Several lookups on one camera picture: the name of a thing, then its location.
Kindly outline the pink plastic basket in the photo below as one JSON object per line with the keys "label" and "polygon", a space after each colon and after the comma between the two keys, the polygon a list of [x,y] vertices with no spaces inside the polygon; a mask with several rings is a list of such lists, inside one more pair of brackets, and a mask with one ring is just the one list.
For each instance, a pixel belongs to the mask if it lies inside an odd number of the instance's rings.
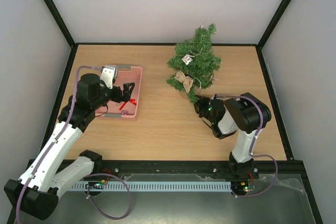
{"label": "pink plastic basket", "polygon": [[139,97],[142,81],[142,67],[132,65],[107,65],[104,67],[101,79],[107,80],[114,73],[114,87],[121,90],[121,101],[109,101],[107,105],[96,110],[96,116],[109,119],[135,121],[139,106]]}

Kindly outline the beige felt ornament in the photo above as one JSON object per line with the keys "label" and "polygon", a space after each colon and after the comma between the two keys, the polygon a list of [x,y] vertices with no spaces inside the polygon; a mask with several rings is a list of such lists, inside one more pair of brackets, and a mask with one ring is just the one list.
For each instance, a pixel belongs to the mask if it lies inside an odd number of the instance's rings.
{"label": "beige felt ornament", "polygon": [[182,71],[178,71],[175,74],[174,79],[183,85],[186,93],[190,92],[194,82],[193,78],[191,78],[190,76],[186,76]]}

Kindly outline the small green christmas tree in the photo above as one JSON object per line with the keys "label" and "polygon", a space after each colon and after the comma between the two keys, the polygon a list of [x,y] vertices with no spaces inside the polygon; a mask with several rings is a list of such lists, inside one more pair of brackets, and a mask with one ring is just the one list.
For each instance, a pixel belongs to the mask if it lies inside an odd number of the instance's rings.
{"label": "small green christmas tree", "polygon": [[195,103],[200,90],[213,85],[215,72],[221,67],[221,57],[215,55],[212,38],[217,31],[214,23],[199,26],[193,37],[176,44],[174,56],[167,61],[173,73],[166,83]]}

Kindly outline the silver gift box ornament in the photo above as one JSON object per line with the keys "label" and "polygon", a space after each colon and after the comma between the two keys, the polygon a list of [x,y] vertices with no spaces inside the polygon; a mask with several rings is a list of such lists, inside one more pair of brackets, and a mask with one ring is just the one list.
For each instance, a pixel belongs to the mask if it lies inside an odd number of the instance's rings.
{"label": "silver gift box ornament", "polygon": [[186,64],[189,65],[193,61],[193,56],[186,54],[183,58],[182,61]]}

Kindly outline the clear led string lights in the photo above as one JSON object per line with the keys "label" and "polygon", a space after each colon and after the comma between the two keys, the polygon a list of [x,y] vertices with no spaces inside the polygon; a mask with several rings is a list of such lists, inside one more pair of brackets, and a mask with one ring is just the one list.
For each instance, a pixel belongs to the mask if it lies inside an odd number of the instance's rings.
{"label": "clear led string lights", "polygon": [[192,76],[201,82],[200,86],[203,89],[211,85],[211,75],[214,71],[212,36],[215,33],[216,25],[212,23],[207,27],[198,27],[192,38]]}

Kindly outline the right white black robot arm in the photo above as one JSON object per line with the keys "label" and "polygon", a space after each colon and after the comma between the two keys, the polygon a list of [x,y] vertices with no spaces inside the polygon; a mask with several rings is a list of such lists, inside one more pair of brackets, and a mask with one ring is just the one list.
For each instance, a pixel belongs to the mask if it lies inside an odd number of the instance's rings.
{"label": "right white black robot arm", "polygon": [[269,107],[246,92],[238,96],[215,94],[212,98],[198,95],[194,109],[216,138],[221,140],[237,134],[236,144],[229,154],[231,176],[239,178],[252,173],[254,146],[271,120]]}

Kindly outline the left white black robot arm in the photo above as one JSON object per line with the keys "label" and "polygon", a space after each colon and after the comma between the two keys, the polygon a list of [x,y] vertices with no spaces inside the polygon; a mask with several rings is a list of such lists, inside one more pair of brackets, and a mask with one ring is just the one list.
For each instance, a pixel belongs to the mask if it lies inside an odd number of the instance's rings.
{"label": "left white black robot arm", "polygon": [[61,110],[49,140],[33,163],[17,180],[10,179],[4,192],[15,207],[16,221],[20,214],[37,219],[47,219],[55,210],[60,198],[83,178],[107,176],[102,172],[102,156],[85,150],[73,163],[59,170],[66,154],[97,117],[96,111],[110,101],[129,102],[134,82],[115,86],[115,74],[104,68],[101,75],[86,73],[76,75],[76,85],[68,104]]}

